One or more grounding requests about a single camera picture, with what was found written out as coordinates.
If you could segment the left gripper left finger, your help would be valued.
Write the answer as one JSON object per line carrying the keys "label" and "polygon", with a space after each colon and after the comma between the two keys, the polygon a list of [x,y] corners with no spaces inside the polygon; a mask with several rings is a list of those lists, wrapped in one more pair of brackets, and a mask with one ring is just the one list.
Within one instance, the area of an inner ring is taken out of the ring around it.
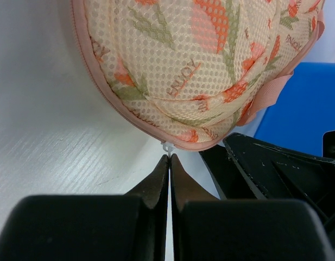
{"label": "left gripper left finger", "polygon": [[33,195],[10,213],[0,260],[164,260],[168,157],[123,195]]}

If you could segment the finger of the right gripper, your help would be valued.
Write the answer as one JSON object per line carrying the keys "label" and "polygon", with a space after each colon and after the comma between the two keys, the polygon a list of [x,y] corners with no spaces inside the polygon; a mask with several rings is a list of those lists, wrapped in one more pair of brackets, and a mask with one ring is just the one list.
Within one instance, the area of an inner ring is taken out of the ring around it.
{"label": "finger of the right gripper", "polygon": [[216,145],[199,152],[222,200],[265,199],[226,148]]}
{"label": "finger of the right gripper", "polygon": [[279,147],[239,133],[223,141],[230,156],[267,199],[310,204],[326,230],[335,229],[335,159]]}

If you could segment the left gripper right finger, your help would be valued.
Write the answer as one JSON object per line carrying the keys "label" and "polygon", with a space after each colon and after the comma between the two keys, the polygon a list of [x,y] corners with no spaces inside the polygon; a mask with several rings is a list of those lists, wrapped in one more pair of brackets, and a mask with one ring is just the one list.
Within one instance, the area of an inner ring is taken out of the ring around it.
{"label": "left gripper right finger", "polygon": [[300,200],[220,200],[169,160],[175,260],[335,260],[317,213]]}

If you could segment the white zipper pull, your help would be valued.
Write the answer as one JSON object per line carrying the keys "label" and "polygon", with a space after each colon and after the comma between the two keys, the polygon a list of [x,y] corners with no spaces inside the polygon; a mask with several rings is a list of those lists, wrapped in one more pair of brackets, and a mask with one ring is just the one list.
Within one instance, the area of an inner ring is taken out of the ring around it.
{"label": "white zipper pull", "polygon": [[167,153],[167,156],[170,158],[172,155],[172,152],[175,150],[175,145],[168,142],[164,141],[161,143],[163,150]]}

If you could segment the floral mesh laundry bag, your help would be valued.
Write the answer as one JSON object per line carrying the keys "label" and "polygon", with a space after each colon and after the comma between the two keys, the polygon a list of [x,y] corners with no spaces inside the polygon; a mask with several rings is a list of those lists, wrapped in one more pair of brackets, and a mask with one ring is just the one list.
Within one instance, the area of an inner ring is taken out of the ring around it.
{"label": "floral mesh laundry bag", "polygon": [[324,32],[323,1],[71,1],[91,80],[135,127],[203,151],[277,98]]}

